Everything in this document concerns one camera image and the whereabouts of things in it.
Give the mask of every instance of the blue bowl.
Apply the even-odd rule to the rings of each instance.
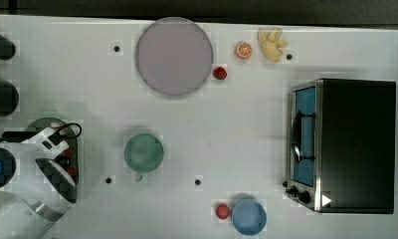
[[[254,200],[244,200],[233,211],[234,227],[243,235],[260,233],[267,224],[267,213],[261,204]]]

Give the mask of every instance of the plate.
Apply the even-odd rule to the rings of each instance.
[[[136,66],[154,90],[167,96],[197,91],[211,72],[213,52],[206,33],[184,18],[163,18],[150,25],[136,46]]]

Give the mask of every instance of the orange slice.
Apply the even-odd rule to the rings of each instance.
[[[236,47],[236,56],[241,59],[248,59],[252,56],[252,46],[247,42],[241,42]]]

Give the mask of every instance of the oven knob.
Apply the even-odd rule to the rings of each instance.
[[[292,186],[290,189],[286,189],[286,193],[289,193],[292,197],[296,197],[298,192],[299,191],[295,186]]]
[[[298,200],[300,200],[304,204],[308,204],[308,203],[310,203],[310,195],[305,190],[298,194]]]

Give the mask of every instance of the table surface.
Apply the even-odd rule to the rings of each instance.
[[[290,87],[321,77],[398,86],[398,31],[282,26],[290,45],[273,64],[257,30],[275,26],[199,23],[228,79],[210,76],[197,93],[175,100],[152,91],[135,67],[137,39],[151,23],[0,16],[0,33],[18,46],[11,61],[0,61],[0,79],[21,97],[14,113],[0,118],[0,135],[41,117],[84,128],[78,203],[44,238],[243,238],[214,209],[245,195],[268,213],[260,238],[398,238],[398,113],[394,214],[315,214],[281,186]],[[233,54],[239,41],[254,48],[247,62]],[[135,182],[123,149],[143,131],[160,137],[165,155]]]

